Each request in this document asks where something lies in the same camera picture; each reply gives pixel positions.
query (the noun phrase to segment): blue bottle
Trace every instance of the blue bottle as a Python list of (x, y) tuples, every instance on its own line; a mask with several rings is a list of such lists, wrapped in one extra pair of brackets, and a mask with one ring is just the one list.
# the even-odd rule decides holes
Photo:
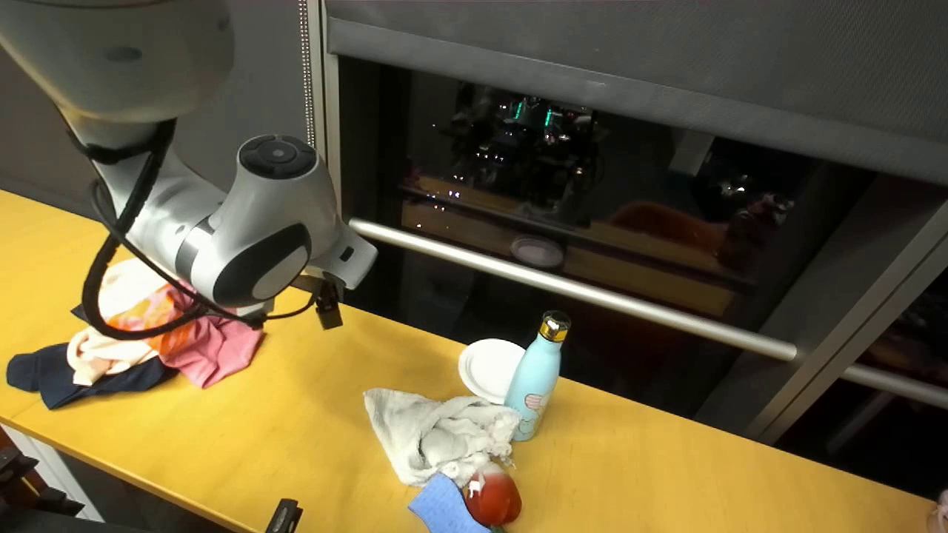
[(555, 392), (563, 363), (563, 341), (570, 335), (570, 315), (542, 314), (537, 341), (527, 345), (523, 363), (514, 372), (508, 406), (523, 418), (514, 441), (527, 441), (537, 432), (539, 418)]

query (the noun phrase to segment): pink cloth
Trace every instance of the pink cloth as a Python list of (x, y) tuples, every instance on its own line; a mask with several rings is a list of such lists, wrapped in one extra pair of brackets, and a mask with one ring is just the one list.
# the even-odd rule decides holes
[(211, 388), (240, 372), (256, 357), (265, 330), (223, 315), (197, 318), (197, 341), (179, 351), (163, 351), (167, 367), (180, 369), (194, 385)]

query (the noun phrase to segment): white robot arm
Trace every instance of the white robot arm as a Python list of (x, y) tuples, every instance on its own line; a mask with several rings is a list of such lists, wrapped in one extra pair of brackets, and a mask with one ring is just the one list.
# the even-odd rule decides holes
[[(0, 43), (57, 101), (121, 213), (161, 124), (229, 77), (235, 37), (223, 0), (3, 0)], [(352, 289), (377, 256), (342, 221), (327, 161), (291, 136), (240, 145), (232, 193), (169, 147), (124, 237), (225, 308), (268, 302), (308, 265)]]

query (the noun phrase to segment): yellow table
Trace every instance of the yellow table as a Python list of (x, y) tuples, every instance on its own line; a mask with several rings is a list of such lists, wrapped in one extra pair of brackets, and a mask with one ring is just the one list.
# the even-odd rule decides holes
[[(0, 363), (81, 327), (69, 308), (103, 237), (96, 221), (0, 193)], [(256, 363), (211, 391), (171, 378), (149, 392), (47, 410), (0, 388), (0, 419), (232, 529), (265, 529), (278, 496), (300, 529), (407, 529), (401, 484), (361, 391), (466, 392), (460, 342), (343, 308), (268, 324)], [(524, 511), (509, 526), (641, 533), (914, 533), (930, 501), (677, 413), (561, 382), (542, 432), (517, 450)]]

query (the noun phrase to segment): bottle cap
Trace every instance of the bottle cap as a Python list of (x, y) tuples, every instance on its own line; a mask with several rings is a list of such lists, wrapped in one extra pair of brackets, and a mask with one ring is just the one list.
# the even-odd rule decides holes
[(570, 315), (561, 310), (542, 314), (539, 335), (551, 342), (563, 342), (570, 335)]

